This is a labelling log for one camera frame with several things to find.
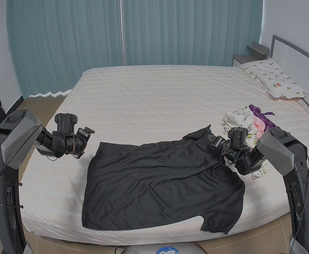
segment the blue sticker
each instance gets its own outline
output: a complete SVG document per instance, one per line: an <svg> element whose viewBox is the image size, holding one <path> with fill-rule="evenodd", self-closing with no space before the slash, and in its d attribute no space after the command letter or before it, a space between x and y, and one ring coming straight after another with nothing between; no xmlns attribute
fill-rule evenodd
<svg viewBox="0 0 309 254"><path fill-rule="evenodd" d="M179 254L179 251L173 247L163 247L161 249L158 249L156 254Z"/></svg>

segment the black t-shirt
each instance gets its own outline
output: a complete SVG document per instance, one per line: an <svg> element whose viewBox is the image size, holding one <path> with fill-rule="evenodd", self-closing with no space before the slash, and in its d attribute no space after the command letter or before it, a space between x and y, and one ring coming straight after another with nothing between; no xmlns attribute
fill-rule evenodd
<svg viewBox="0 0 309 254"><path fill-rule="evenodd" d="M209 126L178 141L141 146L101 142L87 173L83 227L134 230L198 215L202 231L227 234L245 185L211 146Z"/></svg>

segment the quilted mattress cover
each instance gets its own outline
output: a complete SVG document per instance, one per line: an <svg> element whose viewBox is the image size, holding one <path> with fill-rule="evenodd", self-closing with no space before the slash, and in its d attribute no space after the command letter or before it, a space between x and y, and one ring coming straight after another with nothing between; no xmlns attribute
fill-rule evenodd
<svg viewBox="0 0 309 254"><path fill-rule="evenodd" d="M212 124L222 133L224 113L254 104L274 112L273 122L308 147L309 112L296 100L272 99L262 84L239 67L152 65L85 71L57 112L78 116L78 127L95 130L86 153L55 162L36 150L22 178L22 220L29 231L57 239L107 245L206 240L223 233L200 231L201 216L139 230L96 231L82 227L87 168L100 141L141 145L179 140ZM52 118L47 125L56 130ZM240 219L229 235L270 222L289 211L282 176L272 170L245 183Z"/></svg>

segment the white headboard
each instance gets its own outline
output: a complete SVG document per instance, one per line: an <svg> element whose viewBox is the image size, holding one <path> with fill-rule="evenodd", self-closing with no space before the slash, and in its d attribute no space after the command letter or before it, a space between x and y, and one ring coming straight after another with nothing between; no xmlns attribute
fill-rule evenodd
<svg viewBox="0 0 309 254"><path fill-rule="evenodd" d="M270 56L308 92L304 101L309 106L309 53L273 35Z"/></svg>

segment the white label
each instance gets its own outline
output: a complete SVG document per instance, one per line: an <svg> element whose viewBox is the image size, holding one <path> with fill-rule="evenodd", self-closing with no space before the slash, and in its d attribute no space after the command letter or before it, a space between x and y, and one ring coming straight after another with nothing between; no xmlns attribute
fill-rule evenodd
<svg viewBox="0 0 309 254"><path fill-rule="evenodd" d="M221 138L219 138L219 140L216 142L215 147L218 147L220 142L221 142Z"/></svg>
<svg viewBox="0 0 309 254"><path fill-rule="evenodd" d="M86 133L86 132L84 132L84 130L82 130L82 129L79 129L79 133L82 133L84 136L86 136L86 137L88 137L89 136L89 134L88 133Z"/></svg>

